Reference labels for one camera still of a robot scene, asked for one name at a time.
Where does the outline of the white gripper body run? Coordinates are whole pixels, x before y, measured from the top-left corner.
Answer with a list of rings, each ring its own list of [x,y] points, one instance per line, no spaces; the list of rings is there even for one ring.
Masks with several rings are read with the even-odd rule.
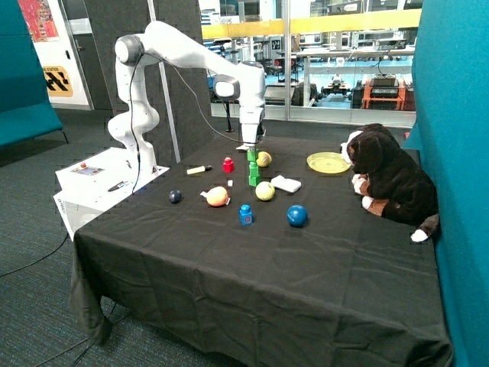
[[[264,109],[240,109],[242,141],[245,146],[254,147],[265,135],[263,127]]]

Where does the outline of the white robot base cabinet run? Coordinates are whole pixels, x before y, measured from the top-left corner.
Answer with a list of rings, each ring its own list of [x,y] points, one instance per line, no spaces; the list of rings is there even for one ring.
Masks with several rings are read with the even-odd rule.
[[[66,230],[75,232],[166,173],[168,167],[144,168],[124,148],[109,148],[56,172],[61,191],[53,196]]]

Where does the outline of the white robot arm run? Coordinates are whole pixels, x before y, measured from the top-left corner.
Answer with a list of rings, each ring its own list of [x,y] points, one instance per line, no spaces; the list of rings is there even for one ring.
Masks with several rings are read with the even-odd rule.
[[[176,28],[152,21],[144,33],[125,35],[115,43],[118,97],[129,110],[112,118],[108,129],[125,146],[125,160],[135,173],[152,174],[157,169],[154,148],[143,135],[158,125],[160,116],[148,101],[144,70],[163,61],[178,68],[214,72],[215,94],[222,100],[238,101],[242,143],[250,151],[255,149],[262,135],[265,107],[263,66],[254,61],[234,64]]]

